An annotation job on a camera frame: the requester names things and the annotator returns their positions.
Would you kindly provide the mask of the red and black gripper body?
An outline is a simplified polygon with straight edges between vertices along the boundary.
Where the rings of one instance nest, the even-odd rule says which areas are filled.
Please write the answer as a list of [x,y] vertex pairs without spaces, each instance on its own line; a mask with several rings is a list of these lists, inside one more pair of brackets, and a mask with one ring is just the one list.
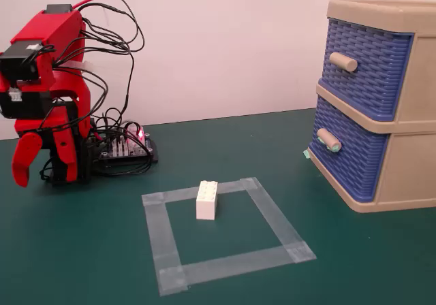
[[53,138],[54,133],[70,132],[80,138],[78,107],[75,101],[53,99],[29,101],[15,107],[15,132],[21,138],[26,133],[36,133],[41,138]]

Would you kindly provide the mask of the red straight gripper finger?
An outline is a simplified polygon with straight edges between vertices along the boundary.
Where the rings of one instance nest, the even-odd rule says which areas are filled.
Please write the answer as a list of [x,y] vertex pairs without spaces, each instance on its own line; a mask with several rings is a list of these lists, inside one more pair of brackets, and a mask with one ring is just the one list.
[[52,160],[52,181],[55,183],[74,182],[78,175],[76,147],[71,129],[52,133],[54,146],[50,151]]

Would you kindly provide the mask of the red paddle-shaped gripper finger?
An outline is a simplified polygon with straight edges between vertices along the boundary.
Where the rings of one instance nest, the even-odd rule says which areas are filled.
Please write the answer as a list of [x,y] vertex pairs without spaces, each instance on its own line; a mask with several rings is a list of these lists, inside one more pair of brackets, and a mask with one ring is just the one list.
[[19,138],[12,159],[12,175],[18,186],[26,187],[29,181],[29,166],[42,148],[41,137],[28,132]]

